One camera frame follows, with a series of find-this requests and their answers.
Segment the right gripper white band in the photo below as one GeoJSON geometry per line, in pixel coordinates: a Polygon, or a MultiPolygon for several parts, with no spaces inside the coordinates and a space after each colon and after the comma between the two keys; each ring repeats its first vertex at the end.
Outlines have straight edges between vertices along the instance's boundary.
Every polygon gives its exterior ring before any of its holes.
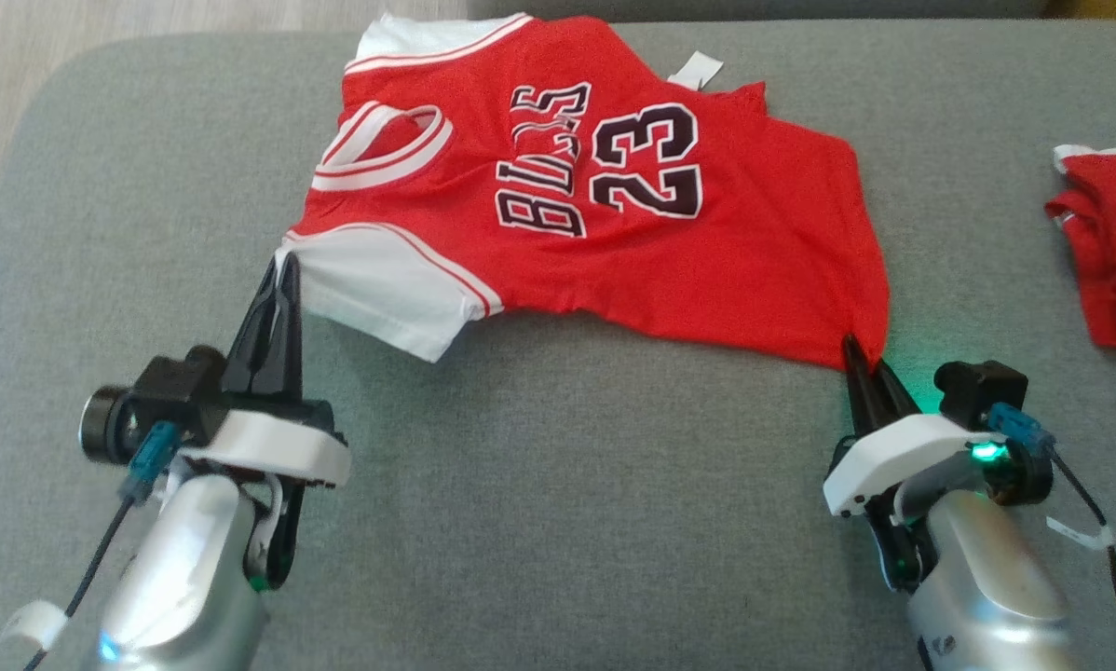
{"type": "Polygon", "coordinates": [[[877,386],[853,333],[844,336],[841,351],[853,434],[860,439],[822,480],[831,515],[860,515],[872,497],[963,453],[970,443],[983,442],[980,431],[964,430],[945,416],[921,415],[916,400],[887,362],[878,362],[877,386]]]}

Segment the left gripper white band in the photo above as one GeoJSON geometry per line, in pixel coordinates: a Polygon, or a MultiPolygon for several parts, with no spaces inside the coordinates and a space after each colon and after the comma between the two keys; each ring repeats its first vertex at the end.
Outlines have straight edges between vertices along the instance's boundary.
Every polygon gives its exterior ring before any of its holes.
{"type": "Polygon", "coordinates": [[[304,400],[301,263],[294,253],[280,260],[279,268],[269,260],[227,353],[225,416],[206,445],[184,445],[182,458],[341,487],[352,473],[352,451],[335,428],[331,404],[304,400]]]}

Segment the red shorts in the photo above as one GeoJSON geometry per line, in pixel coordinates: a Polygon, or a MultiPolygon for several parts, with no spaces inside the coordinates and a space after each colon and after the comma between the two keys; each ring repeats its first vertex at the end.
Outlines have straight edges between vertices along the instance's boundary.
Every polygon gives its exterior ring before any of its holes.
{"type": "Polygon", "coordinates": [[[1116,349],[1116,147],[1061,144],[1054,167],[1068,188],[1043,211],[1068,239],[1091,341],[1116,349]]]}

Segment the red basketball jersey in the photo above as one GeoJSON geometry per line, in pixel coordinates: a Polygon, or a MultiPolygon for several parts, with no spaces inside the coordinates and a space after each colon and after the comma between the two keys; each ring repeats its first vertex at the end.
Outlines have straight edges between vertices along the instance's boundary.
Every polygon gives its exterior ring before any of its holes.
{"type": "Polygon", "coordinates": [[[651,71],[608,23],[384,15],[276,250],[304,308],[436,362],[465,324],[588,311],[843,370],[881,360],[889,277],[852,145],[764,85],[651,71]]]}

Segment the light grey sofa seat cushion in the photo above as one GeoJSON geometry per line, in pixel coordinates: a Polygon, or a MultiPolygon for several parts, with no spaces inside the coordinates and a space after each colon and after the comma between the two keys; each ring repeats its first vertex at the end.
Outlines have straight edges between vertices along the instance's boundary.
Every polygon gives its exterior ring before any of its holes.
{"type": "Polygon", "coordinates": [[[542,19],[594,16],[609,22],[783,19],[1035,19],[1054,0],[464,0],[468,16],[525,12],[542,19]]]}

